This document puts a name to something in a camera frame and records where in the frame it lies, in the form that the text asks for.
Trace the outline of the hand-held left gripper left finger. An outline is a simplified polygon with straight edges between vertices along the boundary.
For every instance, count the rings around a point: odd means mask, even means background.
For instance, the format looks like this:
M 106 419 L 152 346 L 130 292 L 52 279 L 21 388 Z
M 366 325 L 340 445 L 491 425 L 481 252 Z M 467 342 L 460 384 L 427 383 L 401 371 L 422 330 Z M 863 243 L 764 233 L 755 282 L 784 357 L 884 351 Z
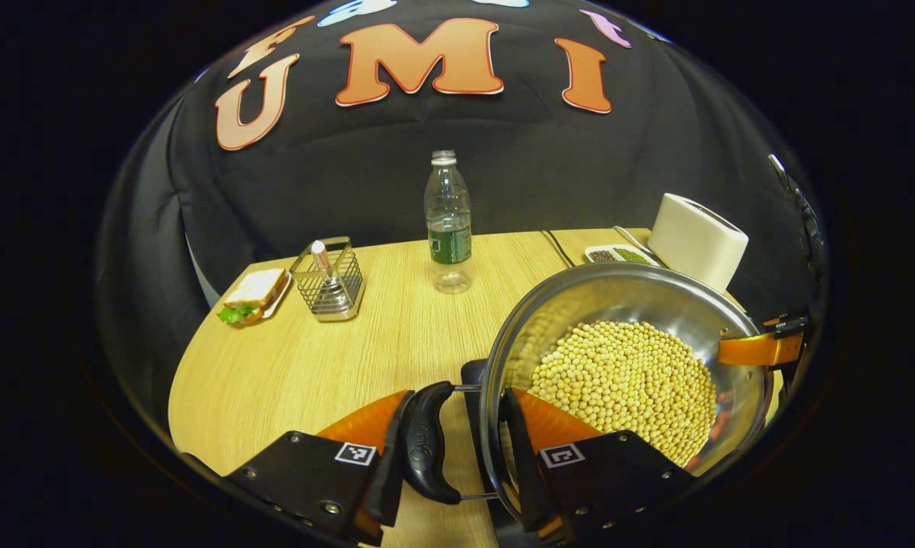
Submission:
M 380 545 L 382 528 L 397 520 L 399 432 L 415 394 L 398 391 L 315 434 L 284 432 L 225 481 L 326 537 Z

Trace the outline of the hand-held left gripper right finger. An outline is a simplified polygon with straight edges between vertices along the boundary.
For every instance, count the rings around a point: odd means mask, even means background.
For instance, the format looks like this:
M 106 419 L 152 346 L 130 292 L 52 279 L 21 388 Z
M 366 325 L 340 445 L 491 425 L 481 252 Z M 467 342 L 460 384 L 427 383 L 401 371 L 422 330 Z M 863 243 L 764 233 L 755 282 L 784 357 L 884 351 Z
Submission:
M 524 390 L 502 418 L 521 523 L 541 541 L 619 541 L 687 495 L 694 476 L 630 430 L 603 433 Z

